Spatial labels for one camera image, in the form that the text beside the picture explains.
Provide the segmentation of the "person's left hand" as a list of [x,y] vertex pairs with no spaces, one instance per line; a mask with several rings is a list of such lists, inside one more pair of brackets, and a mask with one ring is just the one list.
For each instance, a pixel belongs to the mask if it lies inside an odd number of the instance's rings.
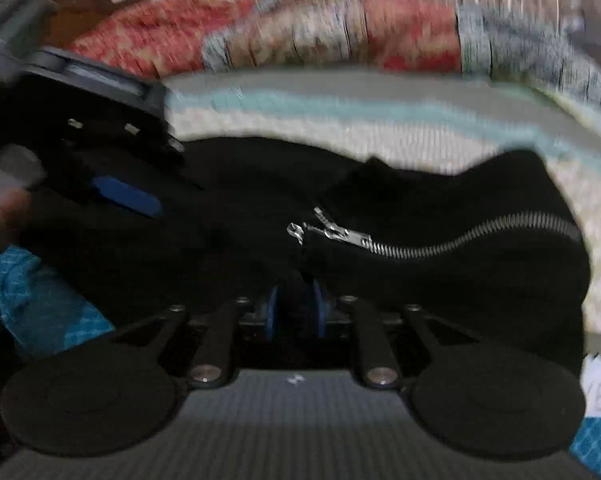
[[25,218],[31,195],[24,190],[13,190],[0,198],[0,252],[8,247],[16,226]]

